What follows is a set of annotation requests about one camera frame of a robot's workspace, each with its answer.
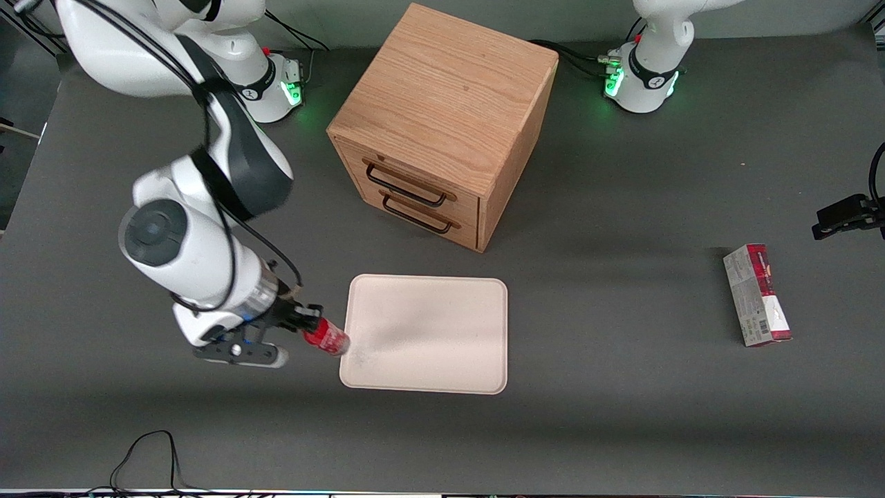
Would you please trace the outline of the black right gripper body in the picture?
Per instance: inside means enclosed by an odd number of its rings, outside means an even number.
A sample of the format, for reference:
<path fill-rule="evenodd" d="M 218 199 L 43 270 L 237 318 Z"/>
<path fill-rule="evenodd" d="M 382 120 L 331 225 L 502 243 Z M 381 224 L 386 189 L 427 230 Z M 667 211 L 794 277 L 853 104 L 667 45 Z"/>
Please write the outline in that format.
<path fill-rule="evenodd" d="M 301 308 L 303 305 L 296 300 L 276 299 L 263 315 L 243 325 L 243 343 L 249 346 L 275 344 L 266 337 L 269 331 L 281 329 L 295 333 L 305 329 L 306 318 L 299 311 Z"/>

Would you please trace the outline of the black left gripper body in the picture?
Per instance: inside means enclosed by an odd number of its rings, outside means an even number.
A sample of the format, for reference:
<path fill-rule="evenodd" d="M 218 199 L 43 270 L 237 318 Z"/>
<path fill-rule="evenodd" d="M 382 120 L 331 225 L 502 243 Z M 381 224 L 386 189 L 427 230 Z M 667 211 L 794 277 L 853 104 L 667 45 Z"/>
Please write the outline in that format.
<path fill-rule="evenodd" d="M 879 230 L 881 233 L 882 239 L 885 237 L 885 227 L 884 227 L 884 210 L 882 205 L 882 199 L 875 198 L 873 196 L 870 198 L 867 196 L 865 198 L 865 214 L 864 214 L 864 227 L 863 230 Z"/>

